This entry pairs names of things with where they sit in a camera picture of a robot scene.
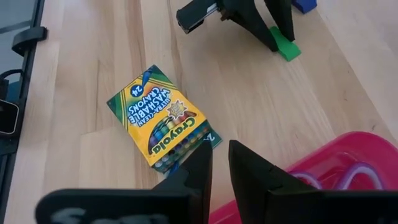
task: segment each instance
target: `green block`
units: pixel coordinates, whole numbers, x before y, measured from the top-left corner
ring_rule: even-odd
[[[284,37],[282,33],[280,33],[278,27],[271,27],[269,31],[276,40],[276,44],[279,48],[279,53],[283,58],[286,59],[286,61],[289,62],[301,54],[301,50],[299,49],[299,47],[293,42],[290,42],[288,39],[286,39],[286,37]]]

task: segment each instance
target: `black mount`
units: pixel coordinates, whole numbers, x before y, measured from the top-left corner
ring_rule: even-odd
[[[47,29],[45,27],[33,27],[24,30],[14,37],[12,42],[12,50],[20,56],[24,56],[25,52],[34,46],[38,41],[47,38]]]
[[[317,190],[238,141],[229,169],[243,224],[395,223],[398,192]]]
[[[213,148],[204,141],[152,190],[58,190],[37,205],[39,224],[208,223]]]
[[[265,4],[280,32],[289,41],[293,41],[295,37],[290,0],[265,0]],[[221,13],[222,21],[226,19],[234,21],[273,52],[278,51],[275,38],[262,20],[254,0],[193,0],[177,11],[178,24],[188,34],[202,25],[204,19],[215,9]]]

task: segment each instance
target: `wooden table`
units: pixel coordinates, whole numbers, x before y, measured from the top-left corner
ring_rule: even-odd
[[[187,2],[46,0],[49,38],[36,51],[5,223],[33,223],[35,204],[55,189],[149,189],[162,180],[106,106],[152,64],[224,139],[214,151],[211,210],[234,197],[230,139],[282,168],[348,131],[397,145],[396,0],[294,9],[303,53],[290,63],[217,13],[185,35],[175,13]]]

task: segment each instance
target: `black clamp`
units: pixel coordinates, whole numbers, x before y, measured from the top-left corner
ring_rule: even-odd
[[[47,38],[47,29],[45,27],[33,27],[24,30],[14,37],[12,43],[12,50],[20,56],[24,56],[25,52],[29,50],[38,41]]]
[[[0,74],[0,138],[13,138],[21,132],[19,102],[6,101],[8,80],[5,78],[20,73],[21,69],[13,69]]]
[[[265,0],[280,32],[293,41],[294,30],[290,0]],[[266,23],[262,20],[254,0],[193,0],[177,11],[178,24],[186,34],[203,24],[211,13],[219,11],[221,20],[231,19],[244,27],[273,52],[278,51],[277,42]]]

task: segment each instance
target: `red plastic bin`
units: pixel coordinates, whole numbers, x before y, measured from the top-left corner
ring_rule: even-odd
[[[336,189],[341,179],[356,164],[371,167],[385,190],[398,189],[398,150],[385,139],[371,133],[350,132],[337,137],[325,146],[286,169],[290,173],[308,173],[322,189]],[[353,174],[347,184],[350,190],[374,189],[368,175]],[[241,224],[236,201],[224,205],[210,214],[211,224]]]

